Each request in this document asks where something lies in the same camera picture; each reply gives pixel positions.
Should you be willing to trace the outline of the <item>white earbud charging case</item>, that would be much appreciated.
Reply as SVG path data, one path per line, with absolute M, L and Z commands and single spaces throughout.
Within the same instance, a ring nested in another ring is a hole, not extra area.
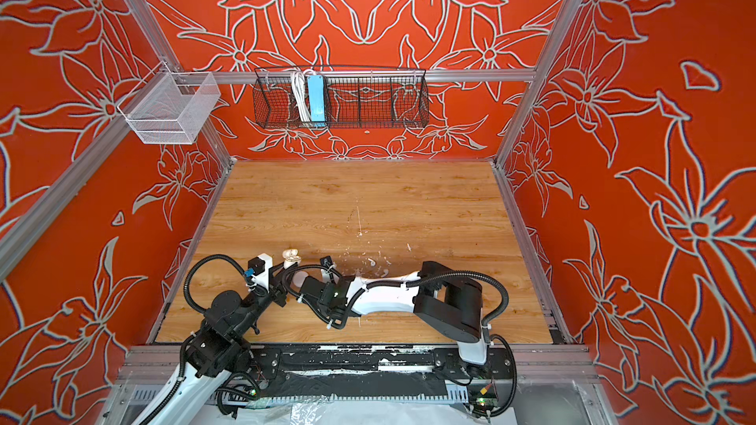
M 283 267 L 285 269 L 297 266 L 301 263 L 301 257 L 299 256 L 297 249 L 287 249 L 283 251 Z

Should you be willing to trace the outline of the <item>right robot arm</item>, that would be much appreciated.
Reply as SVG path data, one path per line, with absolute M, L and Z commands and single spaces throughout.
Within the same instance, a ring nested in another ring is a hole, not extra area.
M 491 343 L 491 324 L 509 306 L 503 283 L 486 273 L 455 271 L 425 261 L 403 277 L 367 279 L 341 275 L 323 267 L 325 279 L 308 275 L 301 286 L 293 279 L 315 265 L 283 269 L 281 286 L 306 305 L 329 329 L 342 330 L 350 318 L 375 313 L 411 313 L 445 338 L 454 340 L 462 362 L 482 366 Z

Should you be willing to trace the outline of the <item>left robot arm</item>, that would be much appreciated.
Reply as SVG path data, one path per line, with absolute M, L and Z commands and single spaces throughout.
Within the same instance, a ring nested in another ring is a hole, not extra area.
M 287 283 L 283 273 L 301 262 L 295 249 L 283 252 L 283 263 L 261 254 L 246 267 L 224 254 L 207 256 L 197 262 L 183 281 L 183 295 L 189 307 L 203 316 L 200 328 L 179 348 L 177 367 L 157 396 L 135 419 L 137 424 L 188 424 L 209 399 L 214 399 L 221 415 L 236 418 L 239 405 L 258 399 L 259 383 L 251 376 L 253 355 L 245 334 L 257 331 L 257 323 L 267 308 L 285 305 Z M 209 307 L 201 306 L 191 294 L 194 275 L 204 265 L 223 261 L 239 273 L 248 287 L 242 297 L 235 290 L 218 294 Z

